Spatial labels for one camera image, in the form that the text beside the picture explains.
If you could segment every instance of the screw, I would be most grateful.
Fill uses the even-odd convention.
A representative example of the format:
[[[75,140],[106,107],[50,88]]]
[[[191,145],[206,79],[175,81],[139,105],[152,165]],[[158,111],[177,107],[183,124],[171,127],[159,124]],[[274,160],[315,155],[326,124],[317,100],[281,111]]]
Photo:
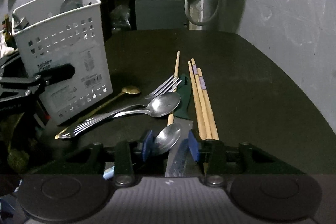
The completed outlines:
[[[115,183],[122,185],[122,186],[127,186],[133,182],[133,179],[130,175],[120,175],[117,176],[115,179]]]
[[[212,175],[207,177],[207,181],[210,185],[217,186],[224,182],[224,178],[219,175]]]

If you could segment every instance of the basket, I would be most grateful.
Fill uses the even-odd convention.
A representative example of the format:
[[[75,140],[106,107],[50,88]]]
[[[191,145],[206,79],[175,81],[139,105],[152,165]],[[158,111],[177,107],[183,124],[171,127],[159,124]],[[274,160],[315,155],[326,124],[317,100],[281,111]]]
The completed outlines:
[[[40,99],[60,124],[112,93],[100,18],[100,0],[60,12],[64,0],[33,0],[14,10],[29,26],[12,33],[28,76],[70,63],[74,76],[50,86]]]

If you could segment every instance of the gold spoon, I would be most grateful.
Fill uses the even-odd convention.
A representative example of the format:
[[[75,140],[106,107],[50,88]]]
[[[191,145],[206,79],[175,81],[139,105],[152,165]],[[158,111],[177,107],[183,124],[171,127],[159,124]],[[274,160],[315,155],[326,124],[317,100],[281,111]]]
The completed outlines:
[[[102,109],[103,107],[106,107],[108,104],[110,104],[111,102],[113,102],[114,100],[116,100],[117,98],[119,98],[120,96],[122,96],[123,94],[139,94],[141,91],[139,88],[137,88],[136,86],[133,86],[133,85],[128,85],[128,86],[124,86],[122,89],[121,89],[121,92],[111,98],[110,100],[107,100],[105,103],[103,103],[102,105],[100,105],[99,107],[97,107],[96,109],[92,110],[90,113],[86,114],[85,116],[83,117],[80,117],[77,121],[75,121],[73,124],[69,125],[67,128],[63,129],[60,133],[58,133],[56,136],[55,136],[55,139],[58,139],[59,136],[64,132],[66,131],[69,127],[72,127],[72,126],[75,126],[75,125],[78,125],[82,122],[84,122],[86,119],[90,118],[92,115],[96,114],[97,111],[99,111],[100,109]]]

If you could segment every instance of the metal fork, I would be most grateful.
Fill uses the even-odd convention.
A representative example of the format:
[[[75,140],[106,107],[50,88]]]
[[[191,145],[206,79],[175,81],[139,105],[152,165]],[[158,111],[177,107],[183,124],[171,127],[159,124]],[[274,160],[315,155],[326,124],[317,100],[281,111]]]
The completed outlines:
[[[127,109],[133,108],[133,107],[146,107],[148,103],[153,100],[155,97],[164,94],[166,92],[172,92],[176,87],[181,83],[181,79],[178,77],[174,77],[172,75],[169,77],[165,82],[163,82],[157,89],[155,89],[153,92],[145,96],[144,98],[140,99],[138,102],[134,104],[129,104],[126,105],[122,108],[113,110],[108,113],[100,114],[100,115],[95,115],[93,117],[90,117],[86,119],[83,123],[79,124],[76,127],[70,127],[67,131],[63,132],[59,138],[60,139],[65,139],[65,138],[73,138],[77,136],[80,133],[83,133],[84,131],[87,131],[89,128],[93,127],[99,122],[102,122],[103,120],[113,117],[119,112],[125,111]]]

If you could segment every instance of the black table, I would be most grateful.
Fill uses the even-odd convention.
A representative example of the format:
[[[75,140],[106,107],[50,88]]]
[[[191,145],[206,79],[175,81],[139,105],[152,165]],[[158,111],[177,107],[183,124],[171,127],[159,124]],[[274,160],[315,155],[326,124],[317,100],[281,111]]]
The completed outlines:
[[[270,59],[236,34],[193,30],[121,32],[106,44],[113,95],[126,85],[143,95],[173,74],[180,50],[180,73],[188,60],[202,69],[219,138],[227,145],[250,142],[310,174],[336,174],[336,135],[302,90]],[[105,110],[132,101],[123,95]],[[189,116],[196,123],[193,99]],[[167,117],[134,115],[107,122],[76,140],[55,140],[61,127],[48,124],[43,141],[53,157],[93,142],[115,145],[157,133]]]

